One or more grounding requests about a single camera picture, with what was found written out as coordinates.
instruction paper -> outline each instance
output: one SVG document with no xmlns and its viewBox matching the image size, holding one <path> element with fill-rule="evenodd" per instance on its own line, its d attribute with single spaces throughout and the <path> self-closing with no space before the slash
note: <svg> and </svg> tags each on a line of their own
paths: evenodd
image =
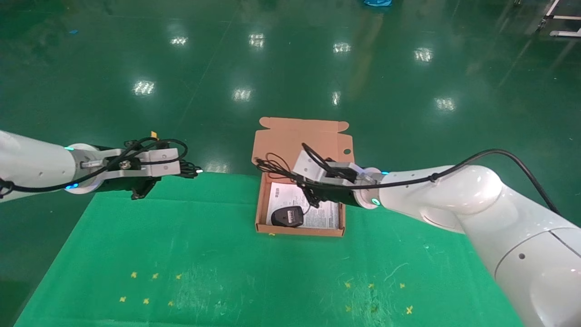
<svg viewBox="0 0 581 327">
<path fill-rule="evenodd" d="M 311 207 L 303 191 L 295 184 L 272 183 L 266 224 L 272 225 L 272 213 L 280 208 L 298 205 L 307 212 L 304 223 L 298 228 L 339 229 L 339 204 L 331 201 L 320 202 L 319 208 Z"/>
</svg>

green table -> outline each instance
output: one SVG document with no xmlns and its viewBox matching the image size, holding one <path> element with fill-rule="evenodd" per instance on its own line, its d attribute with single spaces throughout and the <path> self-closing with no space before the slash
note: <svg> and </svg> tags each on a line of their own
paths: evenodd
<svg viewBox="0 0 581 327">
<path fill-rule="evenodd" d="M 465 236 L 376 209 L 258 234 L 259 178 L 95 196 L 16 326 L 519 326 Z"/>
</svg>

cardboard box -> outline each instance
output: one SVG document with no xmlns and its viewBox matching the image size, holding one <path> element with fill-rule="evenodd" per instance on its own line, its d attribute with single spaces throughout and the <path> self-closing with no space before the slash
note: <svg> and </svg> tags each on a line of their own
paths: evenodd
<svg viewBox="0 0 581 327">
<path fill-rule="evenodd" d="M 292 118 L 262 117 L 260 124 L 267 129 L 259 130 L 254 137 L 252 160 L 258 157 L 264 159 L 266 153 L 272 152 L 281 156 L 289 164 L 295 165 L 299 153 L 303 149 L 301 143 L 308 144 L 323 158 L 332 158 L 340 162 L 355 162 L 353 155 L 353 138 L 340 134 L 345 131 L 347 122 L 332 120 L 303 120 Z M 268 199 L 272 182 L 292 183 L 289 179 L 275 179 L 279 175 L 262 174 L 258 207 L 256 209 L 256 231 L 259 233 L 279 233 L 295 235 L 335 236 L 342 237 L 345 233 L 345 206 L 339 204 L 339 229 L 291 228 L 266 225 Z"/>
</svg>

blue bag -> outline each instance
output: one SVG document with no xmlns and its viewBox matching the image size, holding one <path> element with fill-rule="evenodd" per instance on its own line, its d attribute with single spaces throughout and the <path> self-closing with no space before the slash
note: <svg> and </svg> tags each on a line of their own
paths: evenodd
<svg viewBox="0 0 581 327">
<path fill-rule="evenodd" d="M 392 5 L 392 0 L 364 0 L 363 3 L 373 7 L 389 7 Z"/>
</svg>

robotic arm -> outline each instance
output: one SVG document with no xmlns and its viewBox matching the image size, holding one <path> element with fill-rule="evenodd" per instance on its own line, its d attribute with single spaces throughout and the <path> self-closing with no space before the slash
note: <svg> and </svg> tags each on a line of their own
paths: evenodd
<svg viewBox="0 0 581 327">
<path fill-rule="evenodd" d="M 292 172 L 260 159 L 257 166 L 295 180 L 315 207 L 319 201 L 366 209 L 382 205 L 464 233 L 526 326 L 581 326 L 581 229 L 509 188 L 492 170 L 466 160 L 456 166 L 382 173 L 323 161 L 303 147 Z"/>
<path fill-rule="evenodd" d="M 169 143 L 182 145 L 184 152 L 178 155 Z M 61 189 L 73 194 L 129 190 L 137 200 L 162 176 L 194 178 L 202 172 L 183 160 L 187 146 L 178 140 L 147 137 L 125 146 L 62 147 L 0 130 L 0 202 Z"/>
</svg>

